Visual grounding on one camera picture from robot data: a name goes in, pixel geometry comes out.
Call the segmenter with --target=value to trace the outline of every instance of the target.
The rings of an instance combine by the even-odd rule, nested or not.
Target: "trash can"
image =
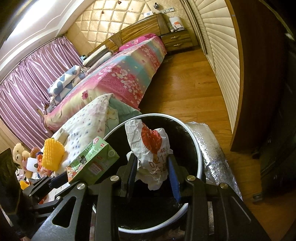
[[[185,167],[190,175],[201,179],[202,153],[192,131],[182,121],[165,114],[145,114],[132,119],[141,119],[151,130],[164,128],[178,165]],[[104,138],[120,158],[104,173],[101,180],[115,175],[120,166],[127,164],[126,154],[131,151],[131,148],[126,136],[125,123],[118,125]],[[169,179],[164,181],[160,189],[156,191],[149,191],[147,184],[138,180],[135,182],[131,202],[128,206],[126,204],[122,206],[123,214],[119,218],[119,231],[130,234],[156,231],[176,222],[186,213],[187,207],[188,204],[179,206],[176,203]],[[131,227],[132,222],[137,222],[139,226]]]

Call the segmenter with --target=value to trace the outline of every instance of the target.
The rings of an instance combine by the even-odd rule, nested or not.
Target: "green box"
[[[70,184],[81,181],[94,184],[119,158],[101,137],[96,137],[67,167]]]

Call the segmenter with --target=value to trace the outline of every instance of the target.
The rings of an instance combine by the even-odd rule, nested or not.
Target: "white rim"
[[[189,135],[191,136],[194,145],[196,147],[196,151],[197,151],[197,158],[198,158],[198,170],[197,170],[197,178],[201,179],[202,178],[202,153],[200,151],[200,146],[194,136],[194,134],[192,133],[192,131],[190,130],[190,128],[188,126],[186,126],[182,121],[180,121],[179,119],[172,117],[170,115],[165,115],[165,114],[159,114],[159,113],[151,113],[151,114],[144,114],[144,115],[139,115],[139,116],[135,116],[129,120],[135,120],[135,119],[139,119],[141,117],[145,117],[145,116],[162,116],[162,117],[166,117],[168,119],[172,119],[174,121],[176,121],[177,123],[179,123],[181,126],[183,126],[186,131],[189,133]],[[104,137],[104,140],[106,140],[114,131],[116,131],[118,128],[120,128],[121,126],[123,126],[127,121],[121,123],[120,125],[118,125],[117,127],[115,127],[112,131],[110,131],[108,133],[108,135],[106,135]],[[123,228],[118,228],[119,231],[124,232],[124,233],[130,233],[130,234],[142,234],[142,233],[149,233],[149,232],[153,232],[155,230],[164,228],[174,222],[176,222],[180,217],[182,217],[186,212],[187,212],[187,208],[188,208],[188,203],[185,203],[180,210],[174,215],[172,216],[170,219],[168,219],[167,221],[148,228],[148,229],[139,229],[139,230],[131,230],[131,229],[123,229]]]

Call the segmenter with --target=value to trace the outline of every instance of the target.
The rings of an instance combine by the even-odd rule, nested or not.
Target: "floral bedspread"
[[[86,76],[48,115],[45,124],[58,130],[68,119],[96,97],[113,93],[115,98],[137,109],[166,49],[157,36],[126,49]]]

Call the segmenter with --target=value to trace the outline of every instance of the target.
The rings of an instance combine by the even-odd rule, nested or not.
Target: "foil mat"
[[[186,125],[191,129],[200,146],[207,183],[216,185],[227,183],[242,199],[227,159],[209,126],[196,122],[186,123]]]

